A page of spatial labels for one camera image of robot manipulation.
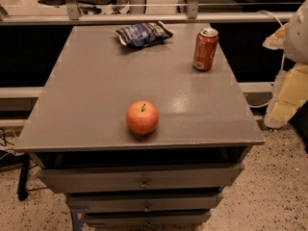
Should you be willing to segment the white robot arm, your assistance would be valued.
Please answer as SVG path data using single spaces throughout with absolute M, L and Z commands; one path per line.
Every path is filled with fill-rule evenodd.
M 284 42 L 284 54 L 288 59 L 308 64 L 308 0 L 289 20 Z

